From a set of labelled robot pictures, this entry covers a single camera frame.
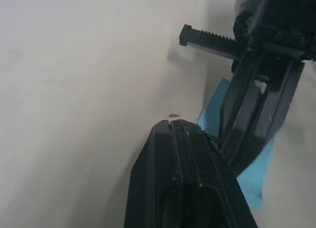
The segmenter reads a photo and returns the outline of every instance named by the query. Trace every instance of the white wall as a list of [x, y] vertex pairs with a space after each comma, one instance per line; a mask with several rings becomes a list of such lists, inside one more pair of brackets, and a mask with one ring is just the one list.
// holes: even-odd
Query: white wall
[[[0, 227], [122, 227], [151, 127], [195, 120], [230, 77], [230, 61], [178, 45], [183, 24], [232, 36], [234, 18], [234, 0], [0, 0]], [[279, 134], [259, 227], [313, 227], [311, 81]]]

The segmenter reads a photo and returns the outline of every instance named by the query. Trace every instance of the blue sheet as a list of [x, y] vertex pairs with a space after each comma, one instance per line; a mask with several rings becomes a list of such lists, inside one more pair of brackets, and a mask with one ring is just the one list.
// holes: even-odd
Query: blue sheet
[[[220, 109], [230, 82], [222, 79], [212, 99], [198, 119], [198, 125], [212, 135], [218, 135]], [[238, 177], [237, 180], [251, 210], [260, 208], [263, 197], [262, 188], [271, 159], [274, 138], [264, 147], [258, 157]]]

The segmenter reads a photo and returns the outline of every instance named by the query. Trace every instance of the white surface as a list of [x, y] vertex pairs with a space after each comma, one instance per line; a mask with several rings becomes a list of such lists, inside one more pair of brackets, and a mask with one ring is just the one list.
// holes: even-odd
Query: white surface
[[[178, 45], [183, 24], [231, 36], [234, 18], [234, 0], [0, 0], [0, 227], [122, 227], [151, 127], [195, 120], [230, 76]], [[279, 134], [259, 227], [314, 227], [313, 84]]]

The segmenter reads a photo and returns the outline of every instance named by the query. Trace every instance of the blue paper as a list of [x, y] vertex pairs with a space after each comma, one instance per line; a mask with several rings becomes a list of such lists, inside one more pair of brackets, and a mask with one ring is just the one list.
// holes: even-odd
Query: blue paper
[[[198, 119], [198, 125], [214, 136], [219, 134], [220, 110], [230, 82], [222, 79], [212, 99]], [[243, 195], [251, 210], [260, 208], [262, 187], [271, 159], [274, 138], [264, 147], [257, 158], [237, 177]]]

